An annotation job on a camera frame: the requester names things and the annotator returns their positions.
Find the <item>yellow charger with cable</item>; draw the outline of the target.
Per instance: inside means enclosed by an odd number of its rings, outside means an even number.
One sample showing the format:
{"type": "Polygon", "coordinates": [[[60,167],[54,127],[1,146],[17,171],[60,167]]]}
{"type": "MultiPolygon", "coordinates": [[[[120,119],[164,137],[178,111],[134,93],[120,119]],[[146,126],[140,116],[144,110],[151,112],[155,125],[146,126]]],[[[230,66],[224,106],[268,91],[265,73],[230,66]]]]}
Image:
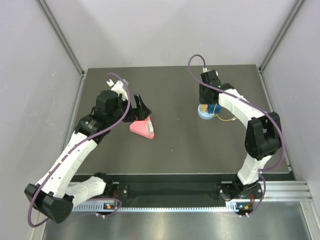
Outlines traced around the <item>yellow charger with cable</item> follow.
{"type": "Polygon", "coordinates": [[[207,104],[202,104],[202,105],[201,105],[200,110],[201,110],[202,113],[207,112],[207,109],[208,109],[208,105],[207,105],[207,104]]]}

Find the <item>dark blue cube socket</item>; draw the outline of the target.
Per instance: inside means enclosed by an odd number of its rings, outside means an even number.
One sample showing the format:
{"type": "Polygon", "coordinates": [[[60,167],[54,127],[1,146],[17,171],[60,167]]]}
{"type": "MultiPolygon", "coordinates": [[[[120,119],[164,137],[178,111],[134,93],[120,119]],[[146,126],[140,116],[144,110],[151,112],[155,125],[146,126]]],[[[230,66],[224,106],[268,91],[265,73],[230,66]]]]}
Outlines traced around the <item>dark blue cube socket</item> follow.
{"type": "Polygon", "coordinates": [[[222,107],[219,104],[209,104],[207,107],[207,113],[216,115],[220,113],[221,109],[222,107]]]}

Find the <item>pink triangular power strip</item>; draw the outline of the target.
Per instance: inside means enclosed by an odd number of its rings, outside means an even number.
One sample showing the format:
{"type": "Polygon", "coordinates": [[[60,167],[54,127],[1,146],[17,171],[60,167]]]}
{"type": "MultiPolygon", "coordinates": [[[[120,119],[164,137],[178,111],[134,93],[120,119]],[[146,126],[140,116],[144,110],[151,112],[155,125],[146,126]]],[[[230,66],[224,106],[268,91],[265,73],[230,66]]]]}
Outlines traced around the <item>pink triangular power strip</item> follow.
{"type": "Polygon", "coordinates": [[[129,130],[132,133],[135,133],[137,135],[140,135],[142,137],[153,139],[155,137],[155,132],[152,135],[148,135],[146,124],[148,121],[151,121],[150,119],[142,120],[142,121],[135,121],[129,126],[129,130]]]}

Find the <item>white charger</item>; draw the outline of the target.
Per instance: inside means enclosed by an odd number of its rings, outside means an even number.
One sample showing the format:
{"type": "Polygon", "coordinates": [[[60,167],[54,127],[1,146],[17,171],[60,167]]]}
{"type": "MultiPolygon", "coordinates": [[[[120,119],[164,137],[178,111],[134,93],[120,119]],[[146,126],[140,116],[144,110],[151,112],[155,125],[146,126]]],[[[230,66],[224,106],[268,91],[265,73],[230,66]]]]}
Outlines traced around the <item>white charger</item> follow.
{"type": "Polygon", "coordinates": [[[154,133],[153,124],[150,120],[146,123],[146,131],[149,136],[151,136],[154,133]]]}

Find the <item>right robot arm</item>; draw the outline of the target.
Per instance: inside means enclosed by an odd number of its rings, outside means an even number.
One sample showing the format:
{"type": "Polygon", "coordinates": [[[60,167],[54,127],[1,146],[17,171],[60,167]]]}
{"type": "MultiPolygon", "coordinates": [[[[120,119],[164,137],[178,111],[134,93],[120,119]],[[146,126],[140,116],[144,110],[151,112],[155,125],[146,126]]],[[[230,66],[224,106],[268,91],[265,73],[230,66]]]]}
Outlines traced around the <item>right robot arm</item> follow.
{"type": "Polygon", "coordinates": [[[258,171],[262,170],[271,157],[282,146],[279,130],[280,117],[276,112],[263,114],[252,107],[229,83],[221,84],[215,70],[202,69],[199,85],[198,115],[204,120],[217,117],[222,108],[233,114],[245,127],[244,147],[247,152],[244,163],[230,190],[221,189],[222,197],[245,198],[258,183],[258,171]]]}

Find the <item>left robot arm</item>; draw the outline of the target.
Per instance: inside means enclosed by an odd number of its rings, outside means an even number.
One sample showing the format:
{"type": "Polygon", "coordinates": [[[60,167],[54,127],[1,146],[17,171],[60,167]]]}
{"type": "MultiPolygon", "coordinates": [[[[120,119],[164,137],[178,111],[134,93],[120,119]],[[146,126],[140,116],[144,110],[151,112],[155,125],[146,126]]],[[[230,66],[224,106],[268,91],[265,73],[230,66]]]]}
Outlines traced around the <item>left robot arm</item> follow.
{"type": "Polygon", "coordinates": [[[59,224],[72,209],[92,198],[107,198],[113,206],[120,206],[114,198],[115,187],[109,176],[98,172],[89,179],[70,186],[86,157],[103,138],[120,122],[138,123],[147,120],[152,113],[139,94],[134,95],[136,107],[124,98],[123,93],[104,90],[96,97],[91,112],[81,118],[71,138],[51,169],[36,184],[28,184],[24,194],[30,202],[27,221],[32,222],[32,210],[37,210],[48,219],[59,224]]]}

